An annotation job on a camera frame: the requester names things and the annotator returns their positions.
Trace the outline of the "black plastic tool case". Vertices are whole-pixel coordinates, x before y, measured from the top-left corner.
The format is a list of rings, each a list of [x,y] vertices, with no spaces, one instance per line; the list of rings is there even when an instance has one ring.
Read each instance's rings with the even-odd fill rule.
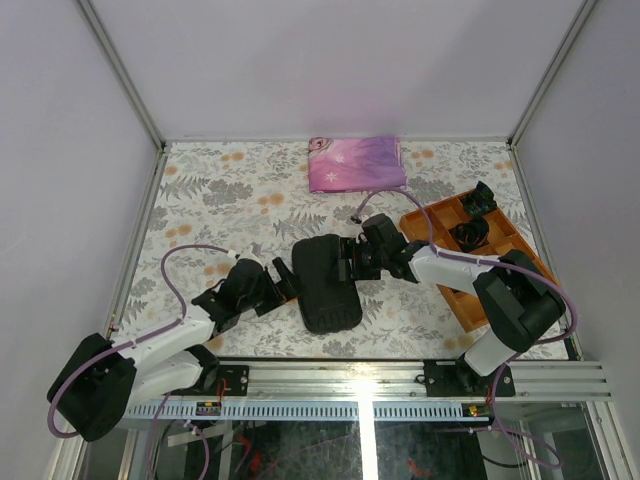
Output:
[[[316,236],[292,247],[293,272],[301,285],[299,309],[306,329],[315,335],[351,330],[363,316],[354,280],[337,279],[339,238]]]

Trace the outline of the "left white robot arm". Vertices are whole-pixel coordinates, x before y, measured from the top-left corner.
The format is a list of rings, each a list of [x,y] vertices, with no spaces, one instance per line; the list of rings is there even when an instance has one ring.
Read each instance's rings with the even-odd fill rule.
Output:
[[[262,316],[301,292],[300,280],[281,258],[273,265],[277,279],[261,263],[240,258],[179,317],[133,336],[85,337],[47,393],[50,432],[93,442],[130,408],[162,394],[218,389],[219,361],[206,342],[235,327],[243,315]]]

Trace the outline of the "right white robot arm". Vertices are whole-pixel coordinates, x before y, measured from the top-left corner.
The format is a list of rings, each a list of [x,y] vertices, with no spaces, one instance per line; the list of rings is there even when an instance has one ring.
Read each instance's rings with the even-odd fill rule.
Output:
[[[457,385],[467,394],[482,392],[500,366],[527,352],[566,312],[557,285],[524,252],[479,256],[433,242],[409,242],[390,218],[379,214],[362,224],[359,237],[340,240],[336,279],[378,280],[382,271],[479,300],[490,329],[455,364]]]

